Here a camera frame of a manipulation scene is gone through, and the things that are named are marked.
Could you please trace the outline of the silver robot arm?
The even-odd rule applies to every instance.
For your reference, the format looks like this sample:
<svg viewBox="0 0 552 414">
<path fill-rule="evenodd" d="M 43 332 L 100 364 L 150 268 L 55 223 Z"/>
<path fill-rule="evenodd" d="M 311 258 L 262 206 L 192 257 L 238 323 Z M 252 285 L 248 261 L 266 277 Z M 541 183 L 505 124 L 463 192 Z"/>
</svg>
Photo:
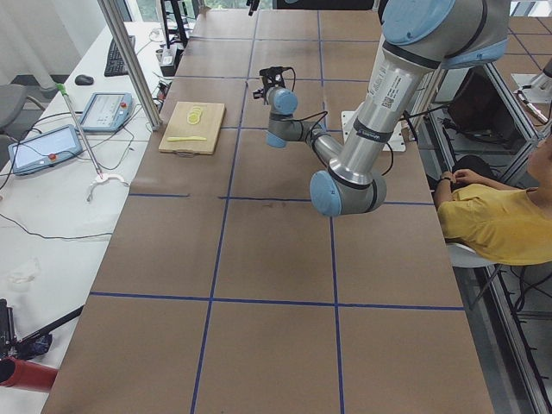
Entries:
<svg viewBox="0 0 552 414">
<path fill-rule="evenodd" d="M 294 117 L 298 99 L 285 87 L 284 67 L 260 70 L 263 86 L 253 96 L 270 107 L 267 144 L 303 141 L 324 165 L 310 180 L 310 200 L 319 213 L 362 214 L 383 204 L 386 183 L 373 164 L 423 77 L 439 68 L 499 59 L 506 50 L 509 15 L 507 1 L 387 2 L 367 95 L 343 144 L 319 122 Z"/>
</svg>

